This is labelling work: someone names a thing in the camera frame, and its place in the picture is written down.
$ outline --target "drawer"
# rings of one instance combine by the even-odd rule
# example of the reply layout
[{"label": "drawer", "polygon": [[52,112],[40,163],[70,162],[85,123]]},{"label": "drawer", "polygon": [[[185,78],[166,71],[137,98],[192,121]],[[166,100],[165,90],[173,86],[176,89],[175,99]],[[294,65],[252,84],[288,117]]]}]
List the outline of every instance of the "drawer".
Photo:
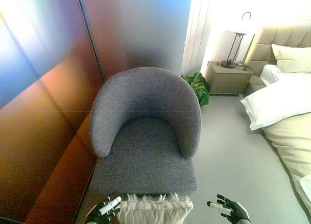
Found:
[{"label": "drawer", "polygon": [[225,92],[238,94],[238,93],[242,93],[244,91],[244,88],[245,88],[245,84],[226,84]]},{"label": "drawer", "polygon": [[225,93],[225,84],[213,83],[209,92],[210,93]]},{"label": "drawer", "polygon": [[245,85],[250,77],[250,74],[231,74],[227,80],[228,84],[243,84]]},{"label": "drawer", "polygon": [[230,77],[230,74],[226,74],[226,73],[217,73],[213,83],[216,84],[226,84],[228,79]]}]

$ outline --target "lamp stand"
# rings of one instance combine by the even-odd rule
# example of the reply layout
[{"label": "lamp stand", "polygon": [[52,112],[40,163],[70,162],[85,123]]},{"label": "lamp stand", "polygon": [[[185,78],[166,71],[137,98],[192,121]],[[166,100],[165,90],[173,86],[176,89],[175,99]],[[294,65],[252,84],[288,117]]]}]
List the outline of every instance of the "lamp stand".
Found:
[{"label": "lamp stand", "polygon": [[[235,59],[235,57],[236,57],[236,55],[237,55],[237,53],[238,53],[238,50],[239,50],[239,48],[240,48],[240,45],[241,45],[241,42],[242,42],[242,39],[243,39],[243,36],[244,36],[244,35],[245,35],[245,34],[242,34],[242,33],[235,33],[235,38],[234,38],[234,41],[233,41],[233,43],[232,43],[232,46],[231,46],[231,49],[230,49],[228,58],[227,58],[227,60],[223,60],[223,61],[221,62],[221,65],[222,65],[223,67],[229,68],[229,69],[233,69],[233,68],[235,68],[235,67],[237,66],[237,63],[234,62],[234,59]],[[239,36],[239,37],[242,36],[242,38],[241,38],[241,40],[240,40],[240,42],[239,42],[239,45],[238,45],[238,47],[237,47],[237,49],[236,49],[236,51],[235,51],[233,60],[231,60],[231,59],[229,60],[229,57],[230,57],[230,55],[231,55],[232,48],[233,48],[233,46],[234,46],[235,40],[237,39],[237,36]]]}]

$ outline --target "nightstand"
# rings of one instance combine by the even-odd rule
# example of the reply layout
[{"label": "nightstand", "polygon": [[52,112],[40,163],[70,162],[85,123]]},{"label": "nightstand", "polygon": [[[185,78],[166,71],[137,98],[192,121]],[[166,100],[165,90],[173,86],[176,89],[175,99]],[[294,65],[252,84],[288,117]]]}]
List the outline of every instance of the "nightstand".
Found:
[{"label": "nightstand", "polygon": [[238,69],[238,66],[228,69],[220,62],[210,61],[205,79],[210,85],[210,94],[239,94],[243,93],[252,74],[249,70]]}]

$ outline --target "floor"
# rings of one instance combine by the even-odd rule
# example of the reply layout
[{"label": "floor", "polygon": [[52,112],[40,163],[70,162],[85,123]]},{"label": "floor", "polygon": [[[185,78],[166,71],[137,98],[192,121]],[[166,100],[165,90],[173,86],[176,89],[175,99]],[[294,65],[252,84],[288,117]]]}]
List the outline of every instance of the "floor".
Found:
[{"label": "floor", "polygon": [[211,96],[202,107],[202,131],[193,158],[198,190],[184,224],[228,224],[207,207],[222,194],[241,202],[254,224],[307,224],[306,208],[297,198],[277,153],[261,135],[250,131],[238,96]]}]

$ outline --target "leaf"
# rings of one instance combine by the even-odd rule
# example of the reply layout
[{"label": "leaf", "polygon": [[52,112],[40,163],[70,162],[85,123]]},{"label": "leaf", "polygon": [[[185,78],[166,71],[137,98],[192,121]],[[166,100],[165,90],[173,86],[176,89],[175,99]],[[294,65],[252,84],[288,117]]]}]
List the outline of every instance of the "leaf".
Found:
[{"label": "leaf", "polygon": [[205,78],[200,72],[194,73],[193,77],[181,75],[181,77],[188,82],[193,91],[195,92],[200,106],[208,104],[208,87]]}]

